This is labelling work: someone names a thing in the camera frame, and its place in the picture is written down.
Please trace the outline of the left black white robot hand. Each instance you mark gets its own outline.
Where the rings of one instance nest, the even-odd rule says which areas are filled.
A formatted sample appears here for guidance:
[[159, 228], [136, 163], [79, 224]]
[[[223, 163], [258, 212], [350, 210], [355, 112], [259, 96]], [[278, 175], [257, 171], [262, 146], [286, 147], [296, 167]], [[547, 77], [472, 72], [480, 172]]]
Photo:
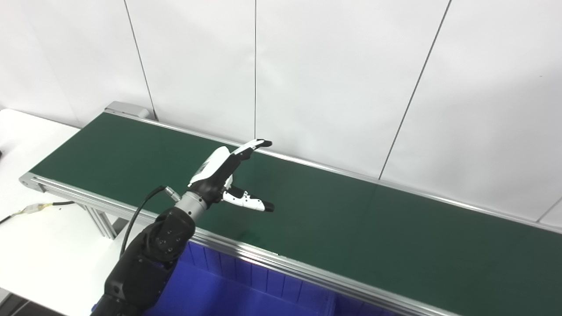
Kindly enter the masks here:
[[208, 208], [214, 203], [225, 201], [259, 212], [273, 212], [273, 203], [261, 200], [232, 184], [233, 174], [241, 162], [248, 160], [258, 148], [271, 145], [271, 140], [254, 139], [233, 152], [226, 146], [217, 148], [192, 176], [188, 190], [200, 196]]

